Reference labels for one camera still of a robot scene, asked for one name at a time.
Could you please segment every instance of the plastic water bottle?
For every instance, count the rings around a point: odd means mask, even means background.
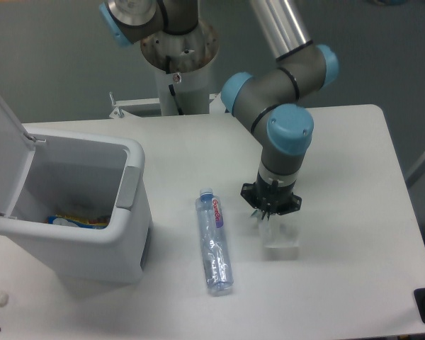
[[[195,208],[208,292],[226,295],[231,291],[233,274],[219,198],[213,195],[211,188],[204,188],[195,201]]]

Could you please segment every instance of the blue joint cap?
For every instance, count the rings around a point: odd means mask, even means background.
[[[113,20],[112,15],[106,7],[106,4],[102,3],[101,5],[99,5],[99,11],[101,12],[104,20],[106,21],[108,29],[112,33],[113,37],[115,38],[115,41],[119,44],[119,46],[131,46],[132,44],[130,43],[130,41],[125,37],[123,32],[121,32],[121,30],[117,26],[116,22]]]
[[[239,91],[250,78],[253,78],[253,76],[247,72],[236,73],[222,87],[220,98],[229,112],[233,113],[233,105]]]
[[[339,60],[335,53],[326,45],[317,45],[318,49],[322,52],[324,60],[326,62],[326,77],[322,87],[332,83],[339,76]]]
[[[313,118],[309,111],[294,104],[275,108],[266,125],[269,140],[282,153],[304,154],[312,142]]]

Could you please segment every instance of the bottle label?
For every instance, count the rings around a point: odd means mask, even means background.
[[[212,199],[212,209],[214,210],[215,226],[216,228],[221,228],[224,225],[224,219],[217,198]]]

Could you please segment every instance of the gray floor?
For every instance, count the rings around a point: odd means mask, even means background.
[[[297,2],[314,41],[341,62],[339,79],[301,104],[380,106],[406,172],[425,149],[425,1]],[[99,4],[0,3],[0,92],[22,122],[105,118],[109,91],[117,100],[156,96],[138,46],[115,45]],[[247,1],[202,0],[201,13],[220,34],[213,91],[235,72],[259,75],[274,66]],[[425,239],[425,176],[410,194]]]

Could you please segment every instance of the table surface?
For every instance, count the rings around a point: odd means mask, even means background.
[[[130,137],[144,148],[154,234],[144,277],[117,285],[57,276],[0,237],[1,339],[351,339],[425,332],[413,290],[425,249],[376,106],[309,109],[312,145],[295,193],[294,261],[262,256],[251,207],[261,147],[226,114],[26,125]],[[221,197],[234,291],[205,288],[194,200]]]

